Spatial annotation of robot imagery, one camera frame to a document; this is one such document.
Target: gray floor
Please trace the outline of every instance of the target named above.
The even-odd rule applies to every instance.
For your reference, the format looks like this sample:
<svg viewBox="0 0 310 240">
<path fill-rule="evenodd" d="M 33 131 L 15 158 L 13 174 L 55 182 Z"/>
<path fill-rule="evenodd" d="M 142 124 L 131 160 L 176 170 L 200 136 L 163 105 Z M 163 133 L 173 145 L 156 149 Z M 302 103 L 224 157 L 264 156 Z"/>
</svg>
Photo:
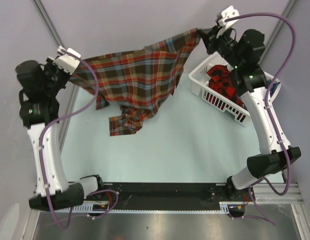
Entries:
<svg viewBox="0 0 310 240">
<path fill-rule="evenodd" d="M 67 230 L 41 213 L 34 240 L 300 240 L 290 205 L 264 205 L 263 211 L 277 224 L 255 219 L 231 220 L 220 214 L 113 213 L 91 220 L 72 219 Z M 248 215 L 258 215 L 249 205 Z"/>
</svg>

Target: white bracket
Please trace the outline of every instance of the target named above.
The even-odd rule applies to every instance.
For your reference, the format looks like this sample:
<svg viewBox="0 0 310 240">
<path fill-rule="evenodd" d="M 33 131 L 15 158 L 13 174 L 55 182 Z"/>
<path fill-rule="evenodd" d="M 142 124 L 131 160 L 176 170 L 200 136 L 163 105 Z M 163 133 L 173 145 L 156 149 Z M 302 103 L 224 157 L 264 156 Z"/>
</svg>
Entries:
<svg viewBox="0 0 310 240">
<path fill-rule="evenodd" d="M 220 13 L 217 17 L 220 18 L 217 20 L 217 23 L 219 26 L 222 27 L 222 29 L 219 30 L 217 33 L 217 38 L 222 35 L 227 29 L 229 29 L 232 25 L 234 25 L 238 20 L 228 21 L 225 22 L 226 19 L 238 17 L 240 15 L 239 11 L 236 10 L 233 5 L 226 8 L 224 11 Z"/>
<path fill-rule="evenodd" d="M 59 68 L 64 69 L 65 72 L 67 72 L 69 74 L 73 74 L 75 72 L 75 70 L 77 69 L 77 67 L 79 66 L 80 61 L 77 60 L 76 58 L 68 55 L 67 53 L 65 53 L 65 51 L 66 51 L 66 49 L 64 47 L 59 46 L 57 49 L 57 52 L 59 54 L 61 54 L 62 56 L 56 58 L 53 61 L 53 63 L 56 64 Z M 75 55 L 78 58 L 81 57 L 81 55 L 77 51 L 75 51 L 71 48 L 68 48 L 67 52 Z"/>
</svg>

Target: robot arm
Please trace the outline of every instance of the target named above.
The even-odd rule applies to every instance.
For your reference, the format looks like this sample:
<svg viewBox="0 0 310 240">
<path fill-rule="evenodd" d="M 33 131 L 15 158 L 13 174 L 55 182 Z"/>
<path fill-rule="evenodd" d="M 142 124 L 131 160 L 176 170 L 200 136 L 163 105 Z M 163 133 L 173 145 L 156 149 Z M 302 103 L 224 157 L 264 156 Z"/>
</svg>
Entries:
<svg viewBox="0 0 310 240">
<path fill-rule="evenodd" d="M 86 196 L 100 190 L 103 186 L 98 175 L 81 178 L 79 182 L 69 184 L 62 166 L 59 145 L 59 124 L 52 125 L 44 135 L 43 146 L 40 146 L 40 135 L 45 126 L 58 118 L 59 103 L 56 95 L 78 67 L 80 61 L 63 54 L 62 47 L 58 48 L 61 56 L 49 57 L 42 69 L 34 60 L 25 61 L 16 67 L 17 78 L 23 89 L 19 93 L 21 104 L 20 116 L 27 127 L 27 133 L 34 152 L 37 184 L 36 196 L 29 200 L 32 209 L 49 211 L 46 189 L 55 210 L 81 205 Z M 68 52 L 81 57 L 69 48 Z M 44 169 L 49 186 L 45 186 L 40 163 L 39 150 L 42 148 Z"/>
<path fill-rule="evenodd" d="M 247 166 L 227 179 L 229 195 L 232 195 L 232 192 L 236 193 L 237 190 L 248 188 L 263 177 L 286 169 L 287 160 L 283 148 L 288 153 L 290 164 L 301 156 L 300 148 L 292 147 L 286 138 L 270 96 L 268 96 L 268 106 L 265 105 L 269 83 L 259 65 L 265 50 L 264 35 L 255 29 L 248 29 L 238 42 L 231 38 L 233 31 L 231 26 L 236 20 L 226 21 L 226 19 L 238 15 L 238 11 L 230 6 L 221 13 L 216 20 L 217 25 L 209 32 L 198 31 L 207 53 L 210 55 L 218 52 L 233 68 L 231 71 L 232 85 L 249 111 L 259 142 L 260 154 L 249 157 Z M 280 142 L 274 123 L 282 138 Z"/>
</svg>

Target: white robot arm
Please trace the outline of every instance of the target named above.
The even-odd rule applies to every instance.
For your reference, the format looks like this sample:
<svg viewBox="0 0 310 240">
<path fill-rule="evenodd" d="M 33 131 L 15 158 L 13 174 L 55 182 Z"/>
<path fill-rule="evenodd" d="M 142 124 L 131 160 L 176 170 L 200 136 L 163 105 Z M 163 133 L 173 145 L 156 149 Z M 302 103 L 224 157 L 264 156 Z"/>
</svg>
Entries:
<svg viewBox="0 0 310 240">
<path fill-rule="evenodd" d="M 40 135 L 45 126 L 58 118 L 59 103 L 56 95 L 65 87 L 80 63 L 78 59 L 63 54 L 65 49 L 62 47 L 57 52 L 61 56 L 55 59 L 48 57 L 43 69 L 34 60 L 25 61 L 16 67 L 17 78 L 23 86 L 19 93 L 19 114 L 32 143 L 37 172 L 36 196 L 29 200 L 29 206 L 44 211 L 49 210 L 46 189 L 49 190 L 54 209 L 58 210 L 81 205 L 87 195 L 103 188 L 102 179 L 98 175 L 83 177 L 71 184 L 67 181 L 61 161 L 58 123 L 48 128 L 43 145 L 40 146 Z M 67 52 L 81 57 L 71 48 Z M 44 184 L 40 148 L 48 185 Z"/>
</svg>

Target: gray wall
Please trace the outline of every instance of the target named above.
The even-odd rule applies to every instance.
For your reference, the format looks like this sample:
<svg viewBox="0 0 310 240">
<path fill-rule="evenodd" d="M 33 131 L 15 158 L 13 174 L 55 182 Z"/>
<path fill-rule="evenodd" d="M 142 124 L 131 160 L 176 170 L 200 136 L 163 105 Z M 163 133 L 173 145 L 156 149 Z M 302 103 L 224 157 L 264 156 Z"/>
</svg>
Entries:
<svg viewBox="0 0 310 240">
<path fill-rule="evenodd" d="M 84 58 L 141 49 L 191 28 L 212 28 L 218 13 L 234 5 L 240 14 L 281 14 L 289 0 L 42 0 L 61 39 Z M 268 39 L 276 19 L 236 23 L 237 36 L 260 29 Z M 201 42 L 184 66 L 192 71 L 205 58 Z"/>
<path fill-rule="evenodd" d="M 25 226 L 36 184 L 32 145 L 19 117 L 21 86 L 15 67 L 31 59 L 43 63 L 55 55 L 56 46 L 31 0 L 0 1 L 0 223 L 11 206 L 19 204 L 13 239 Z M 59 100 L 63 112 L 63 93 Z"/>
<path fill-rule="evenodd" d="M 293 182 L 298 182 L 310 214 L 310 0 L 297 1 L 289 19 L 296 29 L 296 48 L 280 75 L 282 88 L 274 108 L 285 134 L 301 149 L 301 158 L 292 165 Z M 291 32 L 284 27 L 264 62 L 265 71 L 275 74 L 290 45 Z"/>
</svg>

